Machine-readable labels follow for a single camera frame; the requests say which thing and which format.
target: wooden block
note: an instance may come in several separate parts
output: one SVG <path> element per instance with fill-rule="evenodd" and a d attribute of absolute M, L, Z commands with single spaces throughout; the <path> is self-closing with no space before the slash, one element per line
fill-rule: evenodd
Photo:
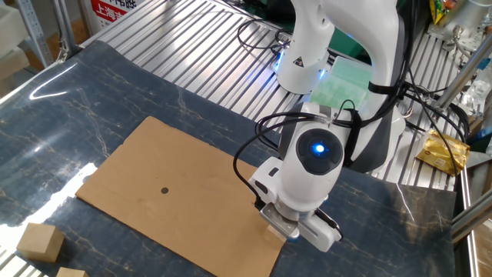
<path fill-rule="evenodd" d="M 271 227 L 271 225 L 264 230 L 263 237 L 268 243 L 277 247 L 282 247 L 287 240 L 281 233 Z"/>
<path fill-rule="evenodd" d="M 17 250 L 27 259 L 55 262 L 63 238 L 62 232 L 52 225 L 29 223 Z"/>
<path fill-rule="evenodd" d="M 56 277 L 89 277 L 83 270 L 60 268 Z"/>

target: black cable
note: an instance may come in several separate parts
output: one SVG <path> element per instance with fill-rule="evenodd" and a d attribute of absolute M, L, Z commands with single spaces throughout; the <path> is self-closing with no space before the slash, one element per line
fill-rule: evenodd
<path fill-rule="evenodd" d="M 429 115 L 429 112 L 427 111 L 427 107 L 425 106 L 425 103 L 424 103 L 424 100 L 422 100 L 421 98 L 421 94 L 418 93 L 418 88 L 417 88 L 417 85 L 415 85 L 415 80 L 414 80 L 414 75 L 412 74 L 412 71 L 410 70 L 408 72 L 410 74 L 410 79 L 412 81 L 412 86 L 414 87 L 416 93 L 415 95 L 418 97 L 419 99 L 419 102 L 421 103 L 422 105 L 422 109 L 424 110 L 425 112 L 425 115 L 429 118 L 429 121 L 430 121 L 430 125 L 436 129 L 436 132 L 437 134 L 439 134 L 440 138 L 443 140 L 444 144 L 446 145 L 446 148 L 447 150 L 449 151 L 449 155 L 451 157 L 451 161 L 453 162 L 453 168 L 454 168 L 454 177 L 457 177 L 458 176 L 458 170 L 457 170 L 457 166 L 456 166 L 456 161 L 454 160 L 454 156 L 453 156 L 453 151 L 451 150 L 451 147 L 449 146 L 449 144 L 447 143 L 447 140 L 444 138 L 443 134 L 440 132 L 439 128 L 437 127 L 436 123 L 434 122 L 434 120 L 432 119 L 431 115 Z"/>
<path fill-rule="evenodd" d="M 408 88 L 409 91 L 411 92 L 415 92 L 413 88 L 409 87 Z M 432 99 L 434 100 L 439 100 L 440 96 L 439 95 L 430 95 L 430 93 L 422 93 L 422 94 L 425 94 L 425 95 L 429 95 Z M 418 101 L 417 98 L 415 98 L 414 96 L 412 95 L 409 95 L 407 93 L 404 94 L 405 96 L 407 96 L 408 98 L 412 98 L 414 101 Z M 438 110 L 436 110 L 434 107 L 430 106 L 430 105 L 427 105 L 427 108 L 430 109 L 432 112 L 438 114 L 440 117 L 444 118 L 444 119 L 447 119 L 447 117 L 442 114 L 441 112 L 439 112 Z M 466 138 L 468 136 L 468 134 L 470 133 L 470 124 L 468 122 L 468 115 L 467 113 L 462 109 L 460 108 L 458 105 L 454 104 L 454 103 L 451 103 L 449 105 L 449 108 L 451 109 L 451 111 L 453 111 L 457 116 L 458 118 L 460 119 L 460 122 L 461 124 L 463 125 L 463 130 L 464 130 L 464 137 Z"/>
<path fill-rule="evenodd" d="M 316 116 L 315 115 L 312 115 L 312 114 L 309 114 L 311 117 L 310 118 L 296 118 L 296 119 L 290 119 L 290 120 L 287 120 L 287 121 L 284 121 L 284 122 L 280 122 L 280 123 L 277 123 L 271 127 L 268 127 L 266 128 L 265 130 L 259 132 L 258 134 L 256 134 L 255 136 L 253 136 L 252 138 L 248 139 L 239 149 L 238 151 L 236 152 L 236 155 L 234 155 L 234 159 L 232 161 L 232 167 L 234 169 L 234 173 L 236 174 L 236 176 L 253 192 L 254 196 L 256 197 L 256 202 L 254 203 L 254 206 L 260 210 L 261 208 L 263 208 L 263 206 L 265 205 L 265 203 L 261 200 L 261 197 L 260 195 L 256 192 L 256 190 L 253 188 L 253 186 L 251 186 L 248 182 L 248 180 L 246 180 L 242 175 L 241 173 L 238 171 L 238 159 L 239 159 L 239 155 L 246 149 L 246 147 L 248 147 L 248 145 L 250 145 L 255 139 L 258 139 L 259 137 L 261 137 L 262 135 L 265 135 L 267 134 L 268 132 L 270 132 L 271 130 L 275 129 L 275 128 L 278 128 L 278 127 L 281 127 L 281 126 L 284 126 L 284 125 L 289 125 L 289 124 L 294 124 L 294 123 L 298 123 L 298 122 L 308 122 L 308 121 L 315 121 L 316 120 Z"/>
<path fill-rule="evenodd" d="M 238 27 L 238 33 L 236 34 L 237 38 L 238 38 L 238 41 L 241 45 L 243 46 L 247 46 L 249 48 L 254 48 L 254 49 L 275 49 L 275 48 L 283 48 L 285 47 L 289 42 L 285 42 L 283 45 L 272 45 L 272 46 L 265 46 L 265 47 L 262 47 L 262 46 L 254 46 L 254 45 L 249 45 L 248 43 L 244 42 L 241 38 L 241 33 L 253 22 L 266 22 L 266 20 L 264 19 L 259 19 L 259 18 L 255 18 L 255 19 L 251 19 L 251 20 L 248 20 L 246 22 L 243 22 L 241 25 L 239 25 Z"/>
<path fill-rule="evenodd" d="M 333 121 L 336 121 L 338 119 L 338 116 L 340 116 L 341 111 L 344 108 L 345 103 L 347 103 L 347 102 L 352 103 L 352 107 L 354 107 L 354 110 L 355 110 L 355 104 L 354 104 L 354 102 L 352 100 L 350 100 L 350 99 L 347 99 L 347 100 L 343 101 L 343 103 L 341 103 L 341 106 L 338 109 L 338 114 L 337 114 L 337 116 L 335 117 L 335 119 Z"/>
<path fill-rule="evenodd" d="M 414 123 L 412 122 L 409 122 L 407 120 L 405 120 L 405 125 L 408 127 L 408 128 L 411 128 L 413 130 L 417 130 L 417 131 L 421 131 L 421 132 L 425 132 L 424 129 L 422 129 L 421 127 L 415 125 Z"/>
<path fill-rule="evenodd" d="M 256 123 L 256 126 L 254 127 L 254 133 L 257 135 L 259 132 L 263 131 L 263 124 L 271 120 L 273 118 L 281 117 L 281 116 L 290 116 L 290 117 L 305 117 L 305 118 L 314 118 L 316 115 L 306 113 L 306 112 L 279 112 L 273 115 L 267 115 L 260 119 Z M 271 149 L 278 151 L 278 145 L 271 141 L 269 138 L 267 138 L 265 135 L 259 137 L 260 142 L 263 142 L 266 146 L 270 147 Z"/>
<path fill-rule="evenodd" d="M 409 95 L 409 94 L 405 94 L 406 97 L 414 100 L 414 101 L 417 101 L 417 102 L 420 102 L 420 99 L 413 96 L 413 95 Z M 432 112 L 434 112 L 436 115 L 439 115 L 442 119 L 444 119 L 447 123 L 449 123 L 451 125 L 451 127 L 453 127 L 457 134 L 460 136 L 460 140 L 462 142 L 465 142 L 465 136 L 463 134 L 463 132 L 461 132 L 460 128 L 456 125 L 456 123 L 454 123 L 450 118 L 448 118 L 445 114 L 443 114 L 442 112 L 439 112 L 438 110 L 436 110 L 434 107 L 432 107 L 431 105 L 428 105 L 427 103 L 424 102 L 424 106 L 425 108 L 427 109 L 430 109 Z"/>

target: blue led light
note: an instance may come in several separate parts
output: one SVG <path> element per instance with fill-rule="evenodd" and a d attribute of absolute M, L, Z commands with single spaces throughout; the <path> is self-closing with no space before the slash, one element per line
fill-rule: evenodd
<path fill-rule="evenodd" d="M 323 145 L 315 145 L 314 150 L 318 153 L 322 153 L 324 151 L 324 146 Z"/>
<path fill-rule="evenodd" d="M 284 57 L 284 52 L 280 52 L 280 58 L 278 58 L 278 62 L 274 66 L 274 71 L 278 71 L 278 66 L 280 66 L 280 63 L 282 62 L 282 58 Z"/>

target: table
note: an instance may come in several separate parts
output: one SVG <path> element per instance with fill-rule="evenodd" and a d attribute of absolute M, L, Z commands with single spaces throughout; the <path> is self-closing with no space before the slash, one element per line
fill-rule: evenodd
<path fill-rule="evenodd" d="M 58 261 L 34 263 L 47 275 L 59 266 L 92 276 L 209 275 L 72 197 L 149 115 L 231 155 L 253 135 L 253 121 L 93 42 L 0 106 L 0 238 L 11 241 L 26 222 L 58 226 L 66 237 Z M 241 158 L 258 166 L 272 154 L 256 142 Z M 328 253 L 303 239 L 289 242 L 271 275 L 452 276 L 454 200 L 453 192 L 344 169 L 321 207 L 340 224 L 344 241 Z"/>

